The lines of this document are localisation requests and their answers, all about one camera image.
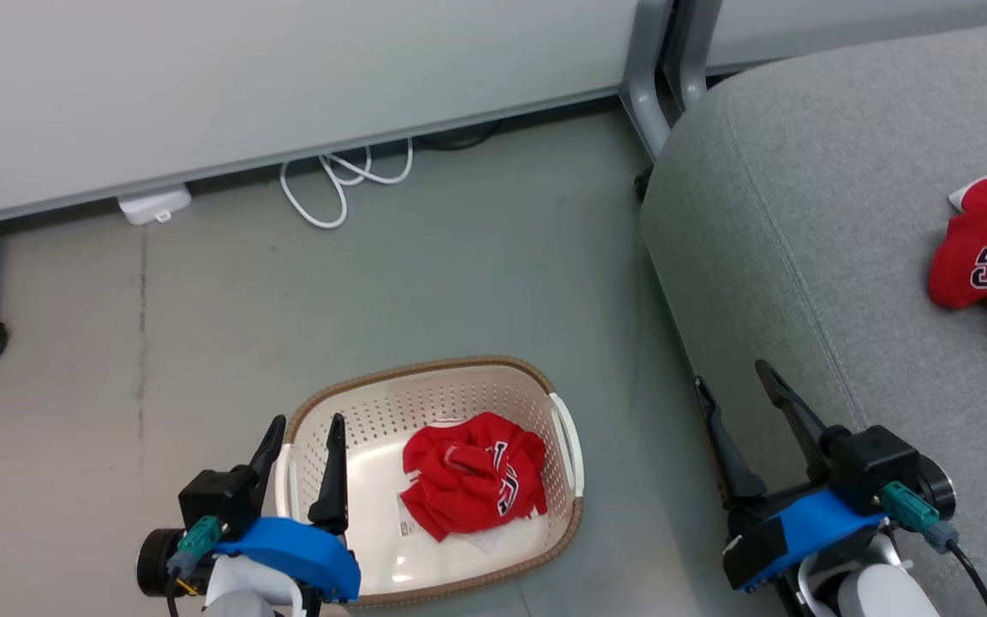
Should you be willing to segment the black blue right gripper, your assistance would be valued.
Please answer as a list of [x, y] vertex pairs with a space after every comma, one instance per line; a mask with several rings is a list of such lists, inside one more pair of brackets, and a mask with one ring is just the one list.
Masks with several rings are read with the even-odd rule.
[[782, 411], [805, 457], [807, 482], [768, 493], [745, 463], [708, 383], [694, 392], [710, 468], [727, 512], [723, 567], [735, 590], [781, 594], [919, 594], [894, 546], [894, 530], [924, 537], [939, 554], [957, 554], [949, 520], [956, 497], [939, 464], [875, 425], [854, 433], [825, 426], [767, 360], [757, 378]]

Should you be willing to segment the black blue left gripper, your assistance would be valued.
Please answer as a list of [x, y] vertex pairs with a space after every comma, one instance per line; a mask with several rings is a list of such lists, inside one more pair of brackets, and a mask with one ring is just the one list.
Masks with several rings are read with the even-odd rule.
[[135, 578], [148, 597], [205, 602], [352, 602], [361, 572], [349, 526], [344, 415], [326, 435], [326, 466], [308, 524], [262, 515], [287, 417], [272, 418], [247, 466], [203, 471], [179, 495], [183, 524], [142, 542]]

